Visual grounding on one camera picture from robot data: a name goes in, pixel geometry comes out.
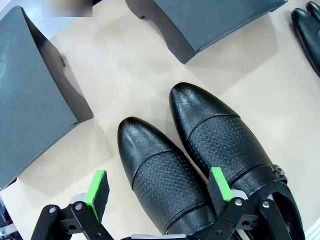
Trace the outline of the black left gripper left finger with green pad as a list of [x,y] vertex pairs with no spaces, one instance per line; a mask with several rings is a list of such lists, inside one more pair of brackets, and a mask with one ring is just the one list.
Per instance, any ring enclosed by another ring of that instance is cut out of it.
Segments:
[[63,209],[54,204],[43,207],[31,239],[70,240],[74,234],[83,234],[87,240],[111,240],[102,225],[109,192],[107,172],[97,170],[82,200]]

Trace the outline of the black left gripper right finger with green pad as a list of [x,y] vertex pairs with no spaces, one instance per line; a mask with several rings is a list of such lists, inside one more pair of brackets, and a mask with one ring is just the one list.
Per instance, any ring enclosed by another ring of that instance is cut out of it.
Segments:
[[207,191],[216,220],[191,240],[286,240],[288,229],[273,197],[250,199],[231,189],[221,168],[209,171]]

